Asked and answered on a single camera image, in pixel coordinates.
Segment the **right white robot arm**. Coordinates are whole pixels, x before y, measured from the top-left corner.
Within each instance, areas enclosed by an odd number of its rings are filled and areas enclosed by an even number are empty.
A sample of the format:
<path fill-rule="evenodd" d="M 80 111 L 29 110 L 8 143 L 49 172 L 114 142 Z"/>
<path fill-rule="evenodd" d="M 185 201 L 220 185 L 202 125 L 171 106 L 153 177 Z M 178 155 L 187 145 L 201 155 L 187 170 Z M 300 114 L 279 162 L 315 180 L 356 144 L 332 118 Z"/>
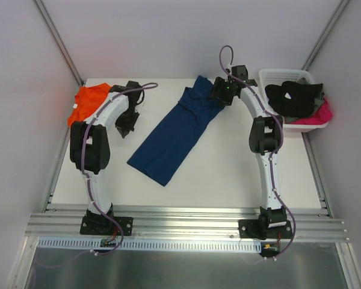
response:
<path fill-rule="evenodd" d="M 267 110 L 255 82 L 248 79 L 245 66 L 228 66 L 224 72 L 227 78 L 216 77 L 211 98 L 230 106 L 237 96 L 246 105 L 253 118 L 248 143 L 257 159 L 261 178 L 262 197 L 258 219 L 244 221 L 239 228 L 246 236 L 259 240 L 291 239 L 294 231 L 280 197 L 277 176 L 278 151 L 283 143 L 282 118 Z"/>

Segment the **navy blue t-shirt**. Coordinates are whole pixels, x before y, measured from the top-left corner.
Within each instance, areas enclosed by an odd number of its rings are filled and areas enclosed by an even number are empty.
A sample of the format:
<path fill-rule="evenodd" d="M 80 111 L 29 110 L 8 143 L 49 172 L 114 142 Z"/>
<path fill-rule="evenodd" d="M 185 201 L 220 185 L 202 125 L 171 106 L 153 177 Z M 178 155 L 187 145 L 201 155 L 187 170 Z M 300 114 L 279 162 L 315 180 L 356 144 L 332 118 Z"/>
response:
<path fill-rule="evenodd" d="M 185 87 L 178 103 L 157 124 L 127 164 L 165 187 L 186 159 L 209 123 L 224 105 L 211 98 L 213 83 L 198 76 Z"/>

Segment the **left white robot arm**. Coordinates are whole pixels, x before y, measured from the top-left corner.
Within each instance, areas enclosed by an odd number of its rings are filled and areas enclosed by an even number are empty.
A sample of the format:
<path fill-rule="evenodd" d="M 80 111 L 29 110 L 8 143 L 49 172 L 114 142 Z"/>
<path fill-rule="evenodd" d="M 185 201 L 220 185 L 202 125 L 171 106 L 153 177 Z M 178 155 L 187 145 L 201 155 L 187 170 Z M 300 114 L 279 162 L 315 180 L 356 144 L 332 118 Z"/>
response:
<path fill-rule="evenodd" d="M 115 126 L 122 137 L 133 131 L 139 117 L 135 107 L 143 96 L 136 81 L 128 81 L 125 86 L 102 83 L 81 87 L 75 96 L 76 106 L 68 118 L 69 155 L 82 174 L 89 198 L 80 228 L 82 235 L 106 235 L 118 230 L 105 176 L 111 157 L 108 131 Z"/>

